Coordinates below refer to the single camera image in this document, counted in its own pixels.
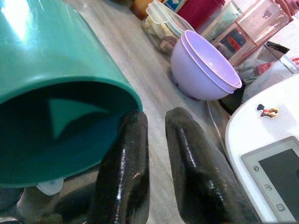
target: gray countertop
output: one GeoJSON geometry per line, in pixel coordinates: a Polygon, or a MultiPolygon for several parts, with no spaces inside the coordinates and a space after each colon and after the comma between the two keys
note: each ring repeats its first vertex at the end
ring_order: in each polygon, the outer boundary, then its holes
{"type": "MultiPolygon", "coordinates": [[[[219,145],[206,102],[184,95],[171,77],[170,57],[159,52],[141,29],[141,21],[125,1],[67,0],[90,24],[100,41],[139,94],[149,121],[150,215],[149,224],[179,224],[181,220],[172,184],[165,137],[165,113],[175,107],[187,109],[219,145]]],[[[218,122],[228,115],[211,103],[218,122]]]]}
{"type": "MultiPolygon", "coordinates": [[[[179,216],[165,136],[165,114],[175,107],[187,109],[221,148],[207,104],[184,95],[171,77],[170,57],[159,52],[141,29],[141,21],[129,9],[130,2],[65,0],[87,20],[119,68],[139,94],[149,122],[150,214],[149,224],[184,223],[179,216]]],[[[210,102],[215,122],[224,138],[228,114],[217,101],[210,102]]],[[[88,207],[97,169],[68,178],[60,194],[46,196],[36,187],[26,188],[18,205],[0,212],[24,223],[61,223],[58,214],[78,213],[88,207]]],[[[69,223],[82,223],[84,215],[69,223]]]]}

